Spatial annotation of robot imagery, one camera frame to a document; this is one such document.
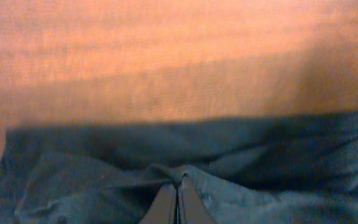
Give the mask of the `black nike t-shirt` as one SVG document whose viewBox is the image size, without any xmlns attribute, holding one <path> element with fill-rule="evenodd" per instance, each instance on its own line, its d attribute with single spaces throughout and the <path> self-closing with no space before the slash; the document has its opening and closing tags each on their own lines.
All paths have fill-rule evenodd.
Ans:
<svg viewBox="0 0 358 224">
<path fill-rule="evenodd" d="M 358 111 L 11 129 L 0 223 L 139 223 L 183 177 L 216 223 L 358 223 Z"/>
</svg>

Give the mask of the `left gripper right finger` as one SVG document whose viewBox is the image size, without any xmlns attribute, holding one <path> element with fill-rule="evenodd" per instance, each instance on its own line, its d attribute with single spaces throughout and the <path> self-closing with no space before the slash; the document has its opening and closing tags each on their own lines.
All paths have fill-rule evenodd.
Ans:
<svg viewBox="0 0 358 224">
<path fill-rule="evenodd" d="M 180 224 L 216 224 L 189 177 L 182 178 L 177 199 Z"/>
</svg>

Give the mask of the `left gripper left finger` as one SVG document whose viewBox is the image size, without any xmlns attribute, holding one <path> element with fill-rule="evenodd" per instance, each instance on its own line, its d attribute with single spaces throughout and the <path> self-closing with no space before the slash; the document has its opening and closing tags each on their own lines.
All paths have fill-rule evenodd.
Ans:
<svg viewBox="0 0 358 224">
<path fill-rule="evenodd" d="M 177 189 L 173 184 L 161 186 L 139 224 L 176 224 Z"/>
</svg>

